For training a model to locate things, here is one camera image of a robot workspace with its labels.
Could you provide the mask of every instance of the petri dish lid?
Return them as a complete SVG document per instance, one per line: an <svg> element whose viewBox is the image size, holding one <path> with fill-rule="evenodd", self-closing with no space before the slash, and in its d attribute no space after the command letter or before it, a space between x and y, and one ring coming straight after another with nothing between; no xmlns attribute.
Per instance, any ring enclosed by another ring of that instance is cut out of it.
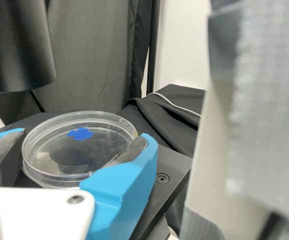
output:
<svg viewBox="0 0 289 240"><path fill-rule="evenodd" d="M138 136L123 117L79 111L51 118L22 143L23 172L44 188L79 189L80 181L103 167Z"/></svg>

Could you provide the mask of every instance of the black fabric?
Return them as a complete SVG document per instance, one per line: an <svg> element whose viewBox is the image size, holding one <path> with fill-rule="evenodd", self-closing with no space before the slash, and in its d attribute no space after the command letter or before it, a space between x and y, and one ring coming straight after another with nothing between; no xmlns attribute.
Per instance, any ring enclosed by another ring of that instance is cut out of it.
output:
<svg viewBox="0 0 289 240"><path fill-rule="evenodd" d="M170 84L159 91L173 104L200 113L204 90ZM129 120L139 134L147 133L168 148L192 157L200 117L171 106L157 95L133 98L117 113Z"/></svg>
<svg viewBox="0 0 289 240"><path fill-rule="evenodd" d="M141 97L141 84L144 77L147 53L150 40L152 0L138 0L136 12L132 12L135 18L134 33L131 34L130 58L130 98Z"/></svg>

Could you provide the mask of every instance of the gray fabric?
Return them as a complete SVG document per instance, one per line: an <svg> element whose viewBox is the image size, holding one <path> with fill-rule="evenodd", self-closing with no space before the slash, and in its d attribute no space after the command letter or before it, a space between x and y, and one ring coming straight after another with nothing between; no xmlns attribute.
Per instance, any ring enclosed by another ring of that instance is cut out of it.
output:
<svg viewBox="0 0 289 240"><path fill-rule="evenodd" d="M241 0L211 0L211 8L214 11L240 1Z"/></svg>
<svg viewBox="0 0 289 240"><path fill-rule="evenodd" d="M210 74L213 80L232 81L241 17L240 2L213 11L208 19Z"/></svg>
<svg viewBox="0 0 289 240"><path fill-rule="evenodd" d="M282 218L271 231L267 240L289 240L289 220Z"/></svg>
<svg viewBox="0 0 289 240"><path fill-rule="evenodd" d="M51 0L57 81L35 90L47 112L117 112L128 98L129 0Z"/></svg>
<svg viewBox="0 0 289 240"><path fill-rule="evenodd" d="M225 237L214 223L185 207L180 240L225 240Z"/></svg>

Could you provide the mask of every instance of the metal screw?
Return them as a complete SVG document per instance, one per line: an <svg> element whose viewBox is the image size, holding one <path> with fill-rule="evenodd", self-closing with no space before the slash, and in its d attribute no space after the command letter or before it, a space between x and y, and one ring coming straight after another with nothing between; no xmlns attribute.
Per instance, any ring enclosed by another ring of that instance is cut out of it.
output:
<svg viewBox="0 0 289 240"><path fill-rule="evenodd" d="M158 184L167 184L169 183L169 181L170 181L169 176L163 172L157 173L155 177L155 182Z"/></svg>
<svg viewBox="0 0 289 240"><path fill-rule="evenodd" d="M74 195L72 197L70 197L68 199L68 203L69 204L79 204L81 203L83 200L85 200L85 198L83 196L80 195Z"/></svg>

